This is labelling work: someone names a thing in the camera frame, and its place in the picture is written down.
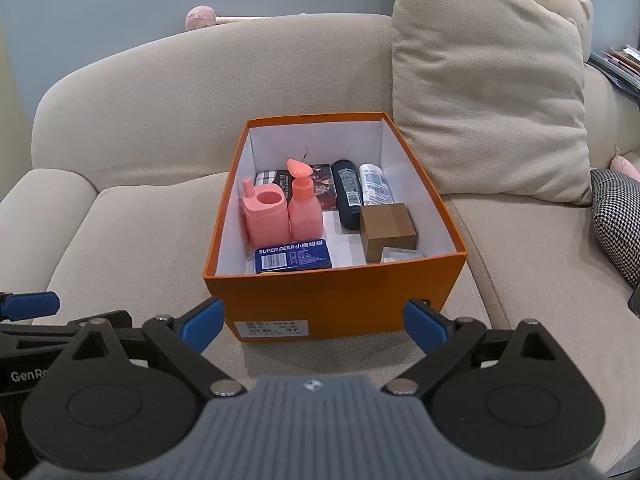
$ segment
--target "pink bottle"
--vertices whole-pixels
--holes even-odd
[[[322,207],[314,193],[314,182],[309,178],[313,170],[292,158],[287,161],[287,169],[294,179],[293,197],[289,202],[291,237],[296,241],[322,238]]]
[[[242,209],[249,240],[255,249],[288,244],[289,213],[287,200],[277,184],[255,186],[250,178],[242,180]]]

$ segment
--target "orange box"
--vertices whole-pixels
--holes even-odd
[[[382,168],[394,201],[404,203],[427,257],[366,264],[359,233],[322,213],[333,268],[255,274],[241,210],[242,179],[286,168],[288,158]],[[212,296],[240,341],[279,342],[402,330],[409,298],[440,310],[465,263],[466,249],[442,199],[383,112],[284,116],[247,121],[222,195],[204,269]]]

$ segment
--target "beige pillow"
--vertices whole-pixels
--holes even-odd
[[[396,0],[394,120],[440,193],[591,203],[577,29],[533,0]]]

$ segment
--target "blue pad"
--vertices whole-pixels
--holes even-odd
[[[447,327],[437,320],[437,317],[442,318],[443,321],[446,320],[436,313],[433,317],[429,316],[411,301],[404,304],[404,313],[402,314],[404,330],[427,355],[438,346],[446,343],[448,339]]]
[[[211,298],[209,304],[201,304],[196,310],[199,312],[183,322],[178,336],[191,349],[201,353],[222,330],[225,324],[225,306],[219,298]]]
[[[20,321],[34,317],[53,316],[59,308],[60,299],[55,292],[8,294],[4,301],[0,301],[0,319]]]

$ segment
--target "pink plush toy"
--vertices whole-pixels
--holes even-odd
[[[187,14],[187,19],[184,20],[184,28],[187,30],[213,27],[215,24],[216,11],[205,5],[193,7]]]
[[[636,179],[640,182],[640,172],[636,170],[634,165],[626,160],[625,157],[620,156],[620,150],[616,148],[616,156],[613,157],[611,164],[609,166],[610,170],[619,171],[620,173],[624,173],[626,176],[630,176],[631,178]]]

